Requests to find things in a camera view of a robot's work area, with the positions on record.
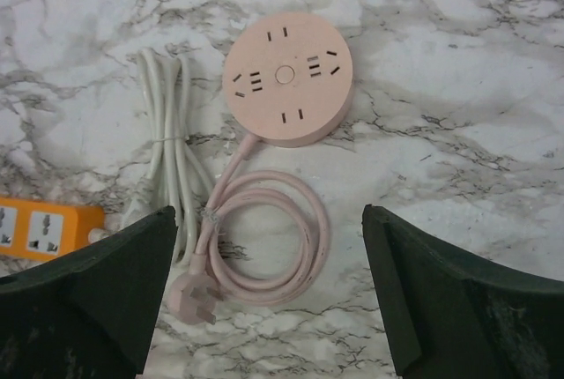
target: round power strip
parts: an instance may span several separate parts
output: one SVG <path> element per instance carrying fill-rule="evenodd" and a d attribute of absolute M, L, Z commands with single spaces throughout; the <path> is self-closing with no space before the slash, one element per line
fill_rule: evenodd
<path fill-rule="evenodd" d="M 226 58 L 223 90 L 235 119 L 263 141 L 307 145 L 327 136 L 351 106 L 353 61 L 325 19 L 280 13 L 250 26 Z"/>

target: power strip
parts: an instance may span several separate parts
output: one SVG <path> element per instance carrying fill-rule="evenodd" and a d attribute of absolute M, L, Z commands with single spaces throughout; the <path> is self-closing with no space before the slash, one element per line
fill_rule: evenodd
<path fill-rule="evenodd" d="M 0 254 L 48 262 L 89 244 L 104 211 L 0 197 Z"/>
<path fill-rule="evenodd" d="M 248 131 L 215 185 L 205 207 L 200 235 L 188 270 L 170 286 L 171 313 L 189 324 L 214 323 L 224 296 L 254 306 L 287 303 L 318 277 L 330 249 L 330 225 L 322 202 L 298 178 L 277 171 L 235 176 L 256 143 L 309 145 L 343 121 L 353 100 L 353 61 L 345 40 L 325 19 L 281 13 L 261 19 L 234 43 L 226 58 L 223 92 L 235 119 Z M 315 214 L 308 215 L 286 194 L 251 188 L 252 182 L 279 181 L 299 191 Z M 286 212 L 298 226 L 301 249 L 290 268 L 274 279 L 254 279 L 222 259 L 221 224 L 232 211 L 267 204 Z"/>

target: center button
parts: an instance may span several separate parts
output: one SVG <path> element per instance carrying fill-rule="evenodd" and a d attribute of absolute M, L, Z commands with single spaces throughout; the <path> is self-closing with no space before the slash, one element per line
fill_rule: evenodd
<path fill-rule="evenodd" d="M 289 82 L 292 82 L 294 76 L 295 73 L 293 69 L 287 65 L 280 66 L 276 71 L 276 80 L 280 84 L 288 84 Z"/>

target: cable strain relief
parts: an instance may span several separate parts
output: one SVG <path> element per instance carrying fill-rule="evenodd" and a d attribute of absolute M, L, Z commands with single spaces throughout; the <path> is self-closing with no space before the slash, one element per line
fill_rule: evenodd
<path fill-rule="evenodd" d="M 242 158 L 247 160 L 250 157 L 253 149 L 255 148 L 256 144 L 261 140 L 255 134 L 251 134 L 250 132 L 245 135 L 239 147 L 237 148 L 237 152 L 241 154 Z"/>
<path fill-rule="evenodd" d="M 208 256 L 206 254 L 192 254 L 192 257 L 190 258 L 188 274 L 195 276 L 203 274 L 205 272 L 207 261 Z"/>
<path fill-rule="evenodd" d="M 152 212 L 152 193 L 154 185 L 148 178 L 141 178 L 133 191 L 131 200 L 122 215 L 122 229 L 134 224 Z"/>

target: pink power cord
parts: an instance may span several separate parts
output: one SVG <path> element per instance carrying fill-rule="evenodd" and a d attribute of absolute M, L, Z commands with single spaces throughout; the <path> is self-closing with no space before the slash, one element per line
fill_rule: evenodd
<path fill-rule="evenodd" d="M 222 294 L 255 306 L 278 305 L 301 295 L 319 275 L 329 253 L 329 220 L 315 192 L 298 178 L 282 172 L 263 170 L 241 175 L 231 181 L 260 138 L 248 134 L 217 182 L 206 205 L 206 213 L 188 271 L 171 286 L 168 306 L 186 323 L 215 322 L 215 302 Z M 317 236 L 312 232 L 300 207 L 286 194 L 267 188 L 240 188 L 251 182 L 279 181 L 298 190 L 314 210 Z M 218 232 L 221 221 L 239 208 L 267 204 L 286 212 L 297 224 L 301 245 L 292 266 L 274 279 L 253 279 L 231 269 L 219 254 Z"/>

